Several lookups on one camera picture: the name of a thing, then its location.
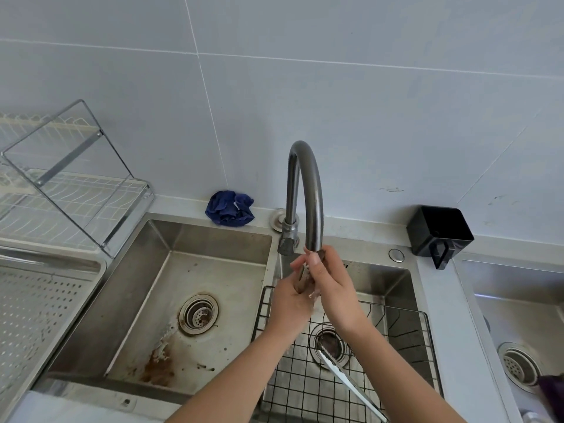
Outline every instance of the curved faucet spout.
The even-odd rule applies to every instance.
[[[303,177],[303,191],[306,198],[306,248],[319,251],[323,242],[323,197],[321,180],[315,156],[304,141],[296,141],[288,158],[288,189],[286,191],[286,218],[278,242],[278,253],[291,256],[298,244],[298,223],[296,205],[300,170]]]

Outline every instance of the person's left arm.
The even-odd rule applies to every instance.
[[[292,267],[297,270],[299,264]],[[313,312],[309,292],[298,294],[294,290],[296,276],[294,272],[278,282],[262,334],[166,423],[248,423],[278,361]]]

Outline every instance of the blue cloth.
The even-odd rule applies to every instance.
[[[218,191],[208,203],[206,215],[215,224],[227,227],[241,227],[254,220],[249,206],[254,202],[246,194],[231,190]]]

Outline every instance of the wall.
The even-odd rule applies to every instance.
[[[0,111],[84,98],[158,194],[564,244],[564,0],[1,0]]]

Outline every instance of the drain ring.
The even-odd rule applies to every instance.
[[[349,362],[349,345],[337,334],[333,325],[327,323],[316,325],[314,329],[311,330],[308,341],[308,348],[314,362],[322,369],[327,370],[325,363],[321,360],[320,351],[317,349],[318,342],[323,344],[329,354],[333,356],[342,367]]]
[[[530,352],[522,345],[503,343],[497,353],[507,377],[524,391],[534,393],[543,371]]]
[[[184,334],[199,335],[213,327],[219,313],[215,298],[208,294],[191,297],[178,313],[178,324]]]

